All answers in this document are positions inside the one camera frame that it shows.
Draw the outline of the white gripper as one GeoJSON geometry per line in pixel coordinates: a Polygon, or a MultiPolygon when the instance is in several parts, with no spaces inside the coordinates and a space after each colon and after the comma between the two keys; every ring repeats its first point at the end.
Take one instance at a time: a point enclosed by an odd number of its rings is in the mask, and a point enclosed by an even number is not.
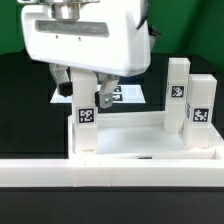
{"type": "Polygon", "coordinates": [[[29,56],[50,63],[63,97],[73,93],[67,66],[97,72],[99,105],[111,107],[119,76],[141,74],[150,65],[148,1],[74,0],[77,8],[68,18],[57,16],[56,4],[56,0],[30,0],[22,8],[29,56]]]}

